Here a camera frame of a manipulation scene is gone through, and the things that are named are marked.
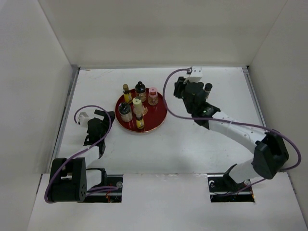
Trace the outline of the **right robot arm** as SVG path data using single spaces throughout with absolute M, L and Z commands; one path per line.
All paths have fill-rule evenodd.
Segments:
M 207 103 L 211 88 L 210 83 L 190 82 L 179 77 L 175 83 L 174 96 L 183 100 L 187 112 L 198 125 L 225 135 L 253 154 L 252 159 L 232 165 L 223 174 L 224 187 L 237 191 L 246 180 L 255 177 L 273 179 L 289 159 L 282 137 L 262 128 L 237 125 L 219 108 Z

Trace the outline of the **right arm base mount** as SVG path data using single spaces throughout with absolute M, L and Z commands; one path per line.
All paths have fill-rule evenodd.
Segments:
M 234 164 L 223 174 L 208 175 L 208 186 L 210 201 L 212 203 L 235 203 L 235 202 L 255 202 L 252 188 L 245 188 L 247 185 L 236 183 L 230 176 L 231 170 L 236 166 Z

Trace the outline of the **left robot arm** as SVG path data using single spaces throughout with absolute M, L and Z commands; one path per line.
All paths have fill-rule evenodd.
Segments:
M 55 158 L 52 162 L 49 184 L 44 194 L 48 204 L 57 202 L 83 202 L 94 193 L 118 190 L 108 185 L 104 168 L 90 168 L 102 158 L 106 145 L 105 137 L 111 130 L 115 119 L 114 111 L 96 110 L 103 119 L 85 116 L 79 124 L 87 125 L 87 135 L 82 150 L 69 158 Z

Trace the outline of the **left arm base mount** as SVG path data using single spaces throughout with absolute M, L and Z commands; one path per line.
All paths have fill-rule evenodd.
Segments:
M 121 203 L 124 176 L 109 175 L 104 168 L 86 170 L 87 186 L 83 203 Z

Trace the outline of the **round black cap jar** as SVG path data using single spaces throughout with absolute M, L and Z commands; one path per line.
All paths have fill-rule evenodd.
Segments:
M 146 101 L 147 95 L 146 95 L 146 86 L 139 81 L 135 86 L 135 93 L 136 97 L 139 97 L 142 102 Z

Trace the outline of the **pink cap spice jar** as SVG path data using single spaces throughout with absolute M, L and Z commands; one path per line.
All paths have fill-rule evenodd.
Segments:
M 155 87 L 149 88 L 148 104 L 155 106 L 158 104 L 158 93 Z

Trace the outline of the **yellow cap white powder jar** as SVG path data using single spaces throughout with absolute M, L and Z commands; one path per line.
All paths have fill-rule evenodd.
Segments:
M 146 106 L 143 105 L 142 100 L 140 97 L 135 97 L 132 100 L 133 103 L 133 112 L 135 115 L 146 115 L 148 109 Z

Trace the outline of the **yellow label bottle cork cap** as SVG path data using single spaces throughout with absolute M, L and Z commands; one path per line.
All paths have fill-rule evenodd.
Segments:
M 124 95 L 124 100 L 126 103 L 128 104 L 132 103 L 132 96 L 131 96 L 131 92 L 129 90 L 128 84 L 123 85 L 123 95 Z

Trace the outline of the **black lid wide jar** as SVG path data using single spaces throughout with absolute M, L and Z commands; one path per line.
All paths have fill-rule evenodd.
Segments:
M 133 118 L 131 107 L 128 103 L 122 102 L 118 107 L 120 117 L 124 122 L 130 122 Z

